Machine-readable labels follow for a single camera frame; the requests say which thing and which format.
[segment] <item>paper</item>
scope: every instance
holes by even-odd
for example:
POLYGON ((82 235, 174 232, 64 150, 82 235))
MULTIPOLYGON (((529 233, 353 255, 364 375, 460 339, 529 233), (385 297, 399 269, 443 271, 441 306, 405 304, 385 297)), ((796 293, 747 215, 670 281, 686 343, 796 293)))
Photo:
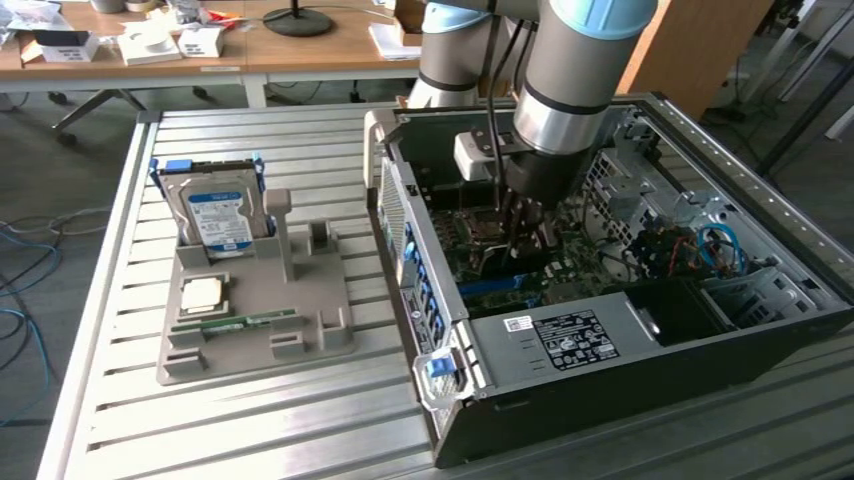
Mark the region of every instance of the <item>paper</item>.
POLYGON ((404 47, 393 25, 371 23, 368 27, 373 44, 385 60, 415 60, 421 56, 421 47, 404 47))
POLYGON ((58 14, 60 6, 37 0, 2 0, 5 9, 12 12, 9 30, 73 30, 65 18, 58 14))

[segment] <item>green circuit board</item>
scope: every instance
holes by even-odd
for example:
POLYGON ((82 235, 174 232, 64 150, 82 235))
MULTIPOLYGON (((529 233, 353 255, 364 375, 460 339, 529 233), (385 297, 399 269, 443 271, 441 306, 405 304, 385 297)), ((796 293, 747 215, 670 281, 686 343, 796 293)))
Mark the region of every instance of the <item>green circuit board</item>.
POLYGON ((484 256, 503 255, 505 249, 497 216, 491 208, 436 211, 432 220, 471 318, 592 297, 619 282, 599 261, 593 242, 572 228, 576 222, 568 208, 557 211, 555 222, 560 248, 540 262, 543 268, 512 278, 480 273, 484 256), (495 288, 485 292, 467 291, 469 286, 483 284, 495 288))

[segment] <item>desk lamp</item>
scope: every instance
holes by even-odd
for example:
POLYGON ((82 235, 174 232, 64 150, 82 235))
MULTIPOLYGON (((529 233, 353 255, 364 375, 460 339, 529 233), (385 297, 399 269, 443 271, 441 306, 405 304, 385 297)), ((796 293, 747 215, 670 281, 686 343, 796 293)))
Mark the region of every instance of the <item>desk lamp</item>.
POLYGON ((288 37, 313 37, 328 32, 335 25, 323 13, 299 8, 297 0, 291 0, 291 8, 280 8, 264 15, 263 22, 269 30, 288 37))

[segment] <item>aluminum table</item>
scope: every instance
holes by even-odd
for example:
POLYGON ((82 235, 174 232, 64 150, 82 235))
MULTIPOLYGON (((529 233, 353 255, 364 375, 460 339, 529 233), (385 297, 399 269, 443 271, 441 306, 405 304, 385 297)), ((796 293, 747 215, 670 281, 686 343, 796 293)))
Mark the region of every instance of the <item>aluminum table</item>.
MULTIPOLYGON (((38 479, 836 478, 854 466, 852 329, 746 386, 439 471, 363 200, 363 117, 392 104, 144 112, 38 479), (176 228, 148 159, 241 159, 341 238, 353 354, 162 387, 176 228)), ((672 168, 679 178, 684 171, 672 168)))

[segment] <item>barcode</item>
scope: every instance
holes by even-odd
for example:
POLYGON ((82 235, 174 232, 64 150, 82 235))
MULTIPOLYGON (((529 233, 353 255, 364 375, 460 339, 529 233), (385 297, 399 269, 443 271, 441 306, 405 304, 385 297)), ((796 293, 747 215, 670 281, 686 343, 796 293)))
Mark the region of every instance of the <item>barcode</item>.
POLYGON ((533 327, 531 323, 531 317, 513 317, 504 319, 504 326, 507 327, 508 332, 517 332, 519 330, 528 330, 533 327))

